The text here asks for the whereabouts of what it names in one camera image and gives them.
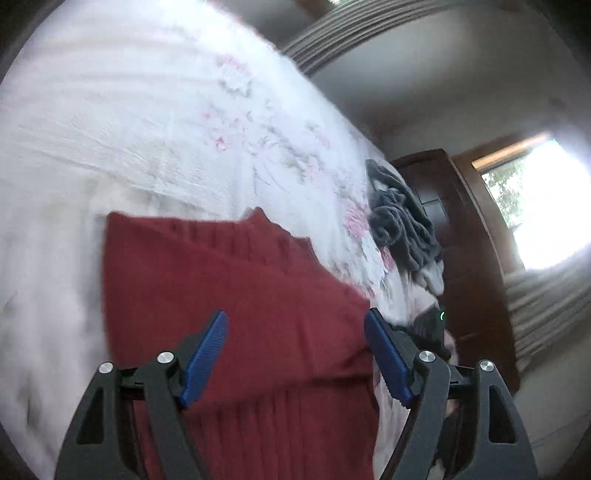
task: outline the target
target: ribbed red fabric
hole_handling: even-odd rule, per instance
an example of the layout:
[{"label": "ribbed red fabric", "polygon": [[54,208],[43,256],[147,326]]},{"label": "ribbed red fabric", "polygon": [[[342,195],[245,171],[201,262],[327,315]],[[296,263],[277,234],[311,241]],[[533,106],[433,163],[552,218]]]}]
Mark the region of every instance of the ribbed red fabric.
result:
[{"label": "ribbed red fabric", "polygon": [[[214,480],[372,479],[369,305],[261,209],[240,222],[111,213],[103,301],[113,360],[140,365],[224,310],[226,344],[185,412]],[[143,405],[150,478],[163,475]]]}]

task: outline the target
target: crumpled gray garment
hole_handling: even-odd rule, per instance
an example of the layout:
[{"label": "crumpled gray garment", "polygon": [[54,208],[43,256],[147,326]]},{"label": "crumpled gray garment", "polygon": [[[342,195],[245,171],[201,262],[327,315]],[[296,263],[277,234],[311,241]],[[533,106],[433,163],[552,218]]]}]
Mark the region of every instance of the crumpled gray garment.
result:
[{"label": "crumpled gray garment", "polygon": [[385,190],[370,194],[369,227],[378,247],[388,246],[392,258],[408,270],[420,270],[435,259],[441,245],[433,224],[408,186],[374,160],[366,160],[369,179]]}]

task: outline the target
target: gray curtain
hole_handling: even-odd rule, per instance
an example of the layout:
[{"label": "gray curtain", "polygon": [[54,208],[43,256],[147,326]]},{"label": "gray curtain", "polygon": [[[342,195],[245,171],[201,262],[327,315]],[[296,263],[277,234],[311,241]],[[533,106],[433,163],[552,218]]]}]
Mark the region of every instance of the gray curtain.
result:
[{"label": "gray curtain", "polygon": [[517,366],[591,320],[591,245],[545,270],[504,277]]}]

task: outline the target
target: blue gripper pad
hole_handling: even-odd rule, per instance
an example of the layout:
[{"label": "blue gripper pad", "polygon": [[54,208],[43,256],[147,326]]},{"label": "blue gripper pad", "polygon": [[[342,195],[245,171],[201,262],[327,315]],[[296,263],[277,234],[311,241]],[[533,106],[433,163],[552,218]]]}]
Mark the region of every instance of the blue gripper pad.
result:
[{"label": "blue gripper pad", "polygon": [[178,398],[183,407],[187,408],[203,394],[227,334],[228,317],[224,312],[218,312],[184,371],[185,386]]},{"label": "blue gripper pad", "polygon": [[365,338],[382,372],[392,398],[408,408],[414,398],[410,391],[410,371],[390,340],[384,325],[371,310],[365,315]]}]

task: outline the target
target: metal screw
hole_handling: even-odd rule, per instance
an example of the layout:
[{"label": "metal screw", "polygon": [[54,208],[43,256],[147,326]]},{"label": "metal screw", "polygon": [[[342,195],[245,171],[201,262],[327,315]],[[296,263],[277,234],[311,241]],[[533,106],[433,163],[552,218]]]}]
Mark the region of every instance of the metal screw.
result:
[{"label": "metal screw", "polygon": [[105,362],[99,367],[99,372],[102,374],[108,374],[113,371],[113,364],[111,362]]},{"label": "metal screw", "polygon": [[156,360],[160,364],[169,364],[174,360],[174,354],[172,352],[162,352],[156,357]]},{"label": "metal screw", "polygon": [[480,362],[480,368],[485,372],[492,372],[495,369],[495,364],[490,360],[482,360]]},{"label": "metal screw", "polygon": [[435,354],[433,352],[430,352],[429,350],[423,350],[420,354],[418,354],[418,357],[423,362],[426,362],[428,364],[435,360]]}]

